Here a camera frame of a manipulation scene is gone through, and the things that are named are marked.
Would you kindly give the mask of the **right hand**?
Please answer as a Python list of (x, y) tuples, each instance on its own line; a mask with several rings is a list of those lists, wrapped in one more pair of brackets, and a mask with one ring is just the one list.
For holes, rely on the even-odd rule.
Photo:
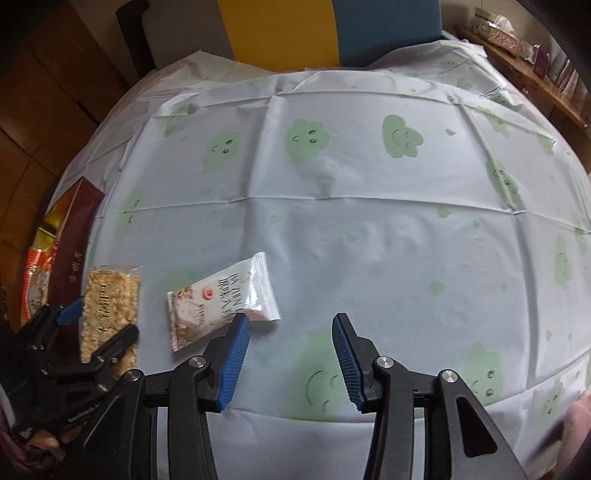
[(590, 434), (590, 394), (582, 392), (564, 417), (554, 479), (562, 479)]

